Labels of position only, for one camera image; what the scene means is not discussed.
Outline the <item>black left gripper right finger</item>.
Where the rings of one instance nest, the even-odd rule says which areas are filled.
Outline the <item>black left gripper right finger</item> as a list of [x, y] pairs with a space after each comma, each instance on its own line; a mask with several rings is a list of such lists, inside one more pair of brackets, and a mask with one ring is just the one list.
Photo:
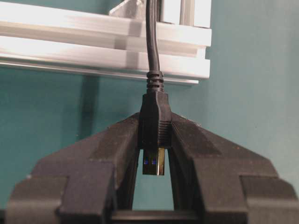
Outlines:
[[292, 224], [295, 191], [271, 161], [177, 114], [169, 152], [176, 209], [201, 224]]

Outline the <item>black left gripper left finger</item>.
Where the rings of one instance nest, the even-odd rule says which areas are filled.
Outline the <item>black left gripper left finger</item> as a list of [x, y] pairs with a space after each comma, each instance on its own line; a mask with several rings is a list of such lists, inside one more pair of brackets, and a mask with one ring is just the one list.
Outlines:
[[131, 208], [138, 159], [138, 113], [40, 159], [17, 183], [7, 224], [102, 224]]

